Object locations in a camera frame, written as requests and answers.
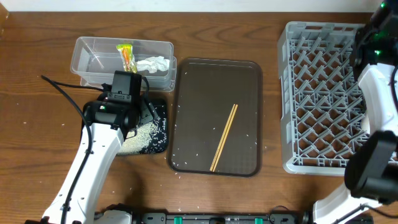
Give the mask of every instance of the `yellow wrapper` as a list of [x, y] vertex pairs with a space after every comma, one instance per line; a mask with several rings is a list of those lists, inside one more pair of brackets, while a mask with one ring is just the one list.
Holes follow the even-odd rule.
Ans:
[[132, 54], [132, 45], [119, 44], [116, 46], [116, 49], [120, 52], [120, 55], [123, 58], [124, 71], [137, 73], [136, 59]]

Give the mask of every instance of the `white paper towel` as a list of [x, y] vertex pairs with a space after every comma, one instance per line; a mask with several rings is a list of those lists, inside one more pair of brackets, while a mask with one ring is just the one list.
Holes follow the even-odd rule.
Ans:
[[164, 59], [164, 57], [150, 57], [145, 60], [137, 62], [137, 71], [148, 70], [149, 73], [155, 73], [158, 70], [164, 72], [169, 69], [169, 59]]

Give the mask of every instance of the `wood grain surface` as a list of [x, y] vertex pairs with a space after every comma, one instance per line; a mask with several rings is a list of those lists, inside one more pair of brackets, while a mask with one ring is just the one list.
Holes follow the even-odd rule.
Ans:
[[[98, 207], [126, 203], [188, 213], [302, 212], [339, 186], [341, 177], [293, 175], [282, 168], [277, 41], [290, 21], [364, 23], [370, 14], [13, 12], [0, 41], [0, 223], [39, 220], [78, 149], [81, 120], [48, 83], [79, 84], [70, 72], [81, 36], [164, 40], [177, 61], [188, 57], [252, 60], [263, 71], [262, 169], [252, 178], [175, 174], [166, 153], [115, 158]], [[83, 106], [93, 90], [67, 89]], [[172, 104], [173, 94], [164, 96]], [[398, 204], [383, 207], [394, 213]], [[376, 223], [394, 223], [372, 213]]]

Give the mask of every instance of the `plastic bin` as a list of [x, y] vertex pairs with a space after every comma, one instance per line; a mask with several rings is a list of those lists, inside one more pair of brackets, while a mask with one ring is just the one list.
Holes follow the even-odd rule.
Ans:
[[150, 90], [173, 91], [177, 62], [173, 56], [174, 47], [170, 42], [153, 40], [132, 40], [105, 37], [79, 37], [73, 51], [70, 71], [81, 76], [81, 85], [100, 86], [112, 84], [115, 70], [123, 71], [123, 60], [116, 49], [118, 44], [132, 44], [136, 62], [149, 57], [163, 56], [170, 60], [167, 71], [138, 72], [147, 77]]

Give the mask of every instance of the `white wall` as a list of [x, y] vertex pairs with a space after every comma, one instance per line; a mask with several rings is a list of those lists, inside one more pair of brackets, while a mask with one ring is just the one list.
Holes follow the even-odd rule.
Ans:
[[0, 0], [8, 11], [374, 12], [382, 0]]

